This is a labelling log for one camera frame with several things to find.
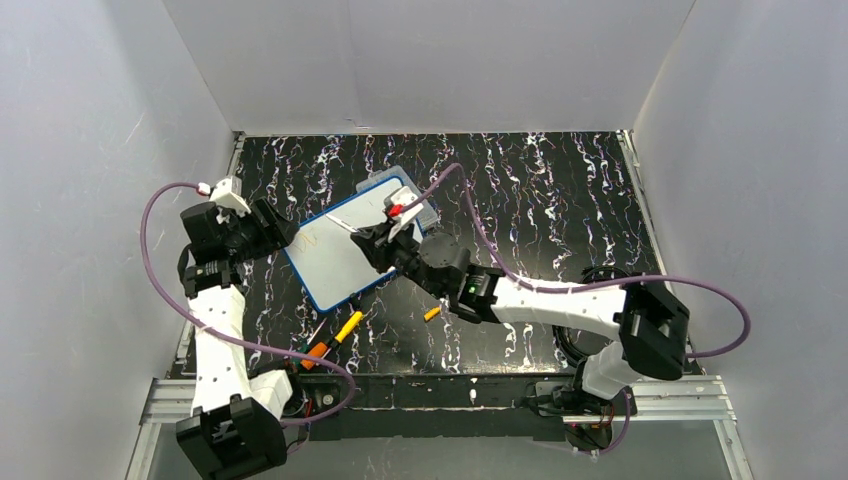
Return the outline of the white marker pen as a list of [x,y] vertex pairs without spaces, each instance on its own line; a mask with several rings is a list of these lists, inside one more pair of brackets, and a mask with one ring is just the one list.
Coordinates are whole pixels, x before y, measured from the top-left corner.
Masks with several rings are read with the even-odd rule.
[[352,225],[348,224],[344,220],[339,219],[335,215],[326,214],[325,217],[327,219],[329,219],[331,222],[333,222],[334,224],[336,224],[337,226],[341,227],[342,229],[344,229],[345,231],[347,231],[349,233],[357,233],[358,232],[358,229],[356,227],[353,227]]

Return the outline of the blue-framed whiteboard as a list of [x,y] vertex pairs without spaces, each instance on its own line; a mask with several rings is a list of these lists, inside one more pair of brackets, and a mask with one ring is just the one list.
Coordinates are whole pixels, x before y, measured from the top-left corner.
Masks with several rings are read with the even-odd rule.
[[337,222],[360,228],[384,221],[384,200],[403,186],[391,176],[300,225],[284,252],[316,310],[329,312],[392,275],[377,272]]

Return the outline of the yellow marker cap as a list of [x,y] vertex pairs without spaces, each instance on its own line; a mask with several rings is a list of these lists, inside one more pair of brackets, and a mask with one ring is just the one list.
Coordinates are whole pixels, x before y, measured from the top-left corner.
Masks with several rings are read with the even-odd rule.
[[431,310],[429,310],[425,313],[424,321],[430,322],[432,319],[436,318],[440,313],[441,313],[440,307],[432,308]]

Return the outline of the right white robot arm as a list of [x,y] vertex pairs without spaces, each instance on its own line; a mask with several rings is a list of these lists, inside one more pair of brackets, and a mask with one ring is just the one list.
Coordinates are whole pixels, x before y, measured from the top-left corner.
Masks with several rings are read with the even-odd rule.
[[470,252],[445,233],[416,240],[409,228],[392,235],[389,223],[356,229],[352,242],[379,273],[390,269],[470,323],[541,323],[609,339],[581,361],[574,390],[611,400],[647,377],[683,375],[689,311],[660,281],[636,276],[602,283],[519,283],[494,267],[472,263]]

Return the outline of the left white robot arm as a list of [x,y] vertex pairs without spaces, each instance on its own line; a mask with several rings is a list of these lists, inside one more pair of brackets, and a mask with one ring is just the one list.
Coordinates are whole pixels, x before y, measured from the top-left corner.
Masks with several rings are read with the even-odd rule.
[[243,340],[244,264],[287,247],[298,231],[264,198],[207,201],[184,210],[189,238],[180,267],[195,329],[196,383],[176,438],[204,479],[246,479],[283,465],[280,423],[296,393],[282,366],[248,372]]

